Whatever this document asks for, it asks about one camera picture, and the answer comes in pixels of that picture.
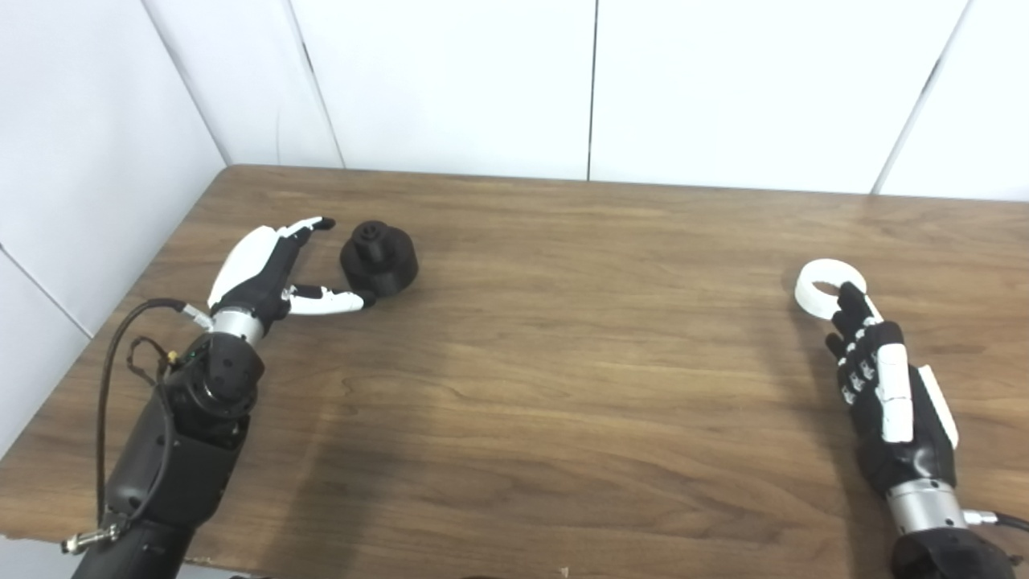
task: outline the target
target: wood grain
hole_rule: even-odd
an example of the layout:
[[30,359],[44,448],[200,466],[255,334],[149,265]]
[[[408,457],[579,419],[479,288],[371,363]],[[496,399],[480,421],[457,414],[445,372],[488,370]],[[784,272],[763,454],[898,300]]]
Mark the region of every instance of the wood grain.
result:
[[[886,577],[892,535],[851,455],[797,270],[860,268],[931,363],[966,507],[1029,514],[1029,207],[357,171],[222,173],[111,320],[204,302],[233,244],[314,214],[294,278],[341,285],[351,227],[415,240],[403,294],[290,319],[251,438],[191,549],[284,579]],[[92,521],[108,323],[0,463],[0,533]],[[154,314],[135,330],[184,348]],[[147,393],[119,371],[111,457]],[[1016,541],[1002,537],[1014,552]]]

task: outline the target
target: white robotic finger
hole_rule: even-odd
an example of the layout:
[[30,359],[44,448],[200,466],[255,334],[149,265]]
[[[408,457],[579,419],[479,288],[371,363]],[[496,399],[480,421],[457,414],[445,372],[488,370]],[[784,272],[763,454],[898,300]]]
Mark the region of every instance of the white robotic finger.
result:
[[328,316],[346,314],[370,307],[370,297],[362,298],[353,292],[314,286],[290,288],[289,314],[295,316]]
[[291,234],[295,234],[296,231],[303,228],[310,228],[312,230],[316,228],[331,228],[331,225],[324,226],[323,223],[325,223],[326,221],[330,222],[331,225],[335,224],[334,220],[326,219],[325,217],[319,215],[317,217],[308,217],[307,219],[300,219],[291,225],[281,226],[279,227],[277,232],[279,233],[280,237],[289,237]]

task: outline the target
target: white robotic hand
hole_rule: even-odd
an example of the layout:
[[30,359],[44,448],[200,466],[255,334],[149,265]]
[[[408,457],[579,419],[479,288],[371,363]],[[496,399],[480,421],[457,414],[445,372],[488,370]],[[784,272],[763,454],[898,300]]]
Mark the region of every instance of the white robotic hand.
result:
[[248,232],[228,253],[211,287],[207,303],[215,321],[222,311],[235,313],[237,318],[246,315],[267,332],[273,322],[289,314],[344,314],[375,304],[375,295],[366,292],[287,283],[299,249],[311,233],[334,225],[333,219],[319,216],[278,229],[261,225]]

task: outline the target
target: cable connector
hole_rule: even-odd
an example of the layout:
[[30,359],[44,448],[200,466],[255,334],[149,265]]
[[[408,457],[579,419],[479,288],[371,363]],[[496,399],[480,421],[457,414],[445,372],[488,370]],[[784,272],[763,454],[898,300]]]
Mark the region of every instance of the cable connector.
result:
[[117,524],[112,524],[106,529],[98,529],[97,531],[91,531],[88,533],[79,533],[78,535],[73,535],[66,541],[61,542],[61,552],[65,554],[77,555],[97,543],[117,541],[118,535],[120,534],[121,528]]
[[214,330],[214,321],[211,320],[210,316],[201,312],[200,309],[186,304],[186,307],[182,309],[182,316],[188,318],[193,324],[208,332]]
[[1000,519],[997,517],[997,513],[993,511],[973,511],[971,509],[964,509],[961,511],[964,515],[965,523],[969,526],[975,524],[998,524]]

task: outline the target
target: black finger segment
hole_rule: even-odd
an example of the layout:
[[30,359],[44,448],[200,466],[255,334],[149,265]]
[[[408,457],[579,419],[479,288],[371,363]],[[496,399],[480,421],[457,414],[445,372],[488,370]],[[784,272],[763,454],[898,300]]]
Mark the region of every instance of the black finger segment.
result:
[[844,343],[843,338],[839,334],[825,336],[825,348],[829,349],[829,352],[838,360],[847,356],[847,345]]
[[847,313],[851,318],[863,322],[872,317],[872,310],[864,301],[864,293],[856,285],[847,281],[840,286],[840,297],[837,299],[840,310]]

